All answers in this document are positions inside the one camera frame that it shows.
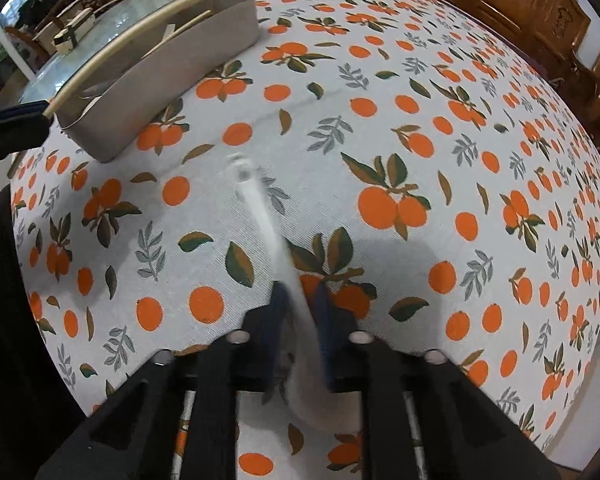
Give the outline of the orange print tablecloth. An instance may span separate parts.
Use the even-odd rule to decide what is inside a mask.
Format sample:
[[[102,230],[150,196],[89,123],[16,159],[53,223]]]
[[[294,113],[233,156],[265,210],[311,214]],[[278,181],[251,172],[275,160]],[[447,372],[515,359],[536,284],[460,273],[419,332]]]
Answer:
[[[268,298],[232,176],[253,162],[303,288],[439,348],[540,450],[600,333],[600,154],[508,44],[440,0],[250,0],[257,41],[102,164],[60,125],[12,182],[59,390],[91,413],[155,350]]]

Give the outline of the grey metal tray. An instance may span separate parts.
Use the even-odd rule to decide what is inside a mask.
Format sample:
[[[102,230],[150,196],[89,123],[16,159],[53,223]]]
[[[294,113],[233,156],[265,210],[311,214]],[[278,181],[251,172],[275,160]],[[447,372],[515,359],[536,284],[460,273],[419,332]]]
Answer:
[[[205,10],[210,18],[143,55]],[[164,18],[106,57],[55,112],[59,127],[99,162],[117,157],[151,119],[260,35],[256,0],[202,0]]]

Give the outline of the white ceramic spoon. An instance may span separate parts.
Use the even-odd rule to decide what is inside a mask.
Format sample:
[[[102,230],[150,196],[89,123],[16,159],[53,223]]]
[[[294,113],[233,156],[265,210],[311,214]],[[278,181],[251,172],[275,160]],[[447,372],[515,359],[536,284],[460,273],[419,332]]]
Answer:
[[[238,193],[258,228],[271,259],[274,278],[289,296],[289,314],[284,323],[282,343],[291,348],[294,362],[286,380],[290,410],[309,426],[325,432],[355,432],[362,428],[360,396],[331,393],[323,374],[323,358],[317,330],[286,240],[268,212],[265,190],[253,162],[243,154],[228,158]]]

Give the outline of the small wooden chair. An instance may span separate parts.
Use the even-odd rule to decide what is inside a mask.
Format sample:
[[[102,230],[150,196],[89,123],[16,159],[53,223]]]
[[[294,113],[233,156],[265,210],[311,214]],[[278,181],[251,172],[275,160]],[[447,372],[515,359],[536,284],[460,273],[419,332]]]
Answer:
[[[17,11],[15,24],[3,30],[16,46],[23,46],[35,62],[44,64],[56,52],[54,36],[85,9],[94,13],[114,0],[26,0]]]

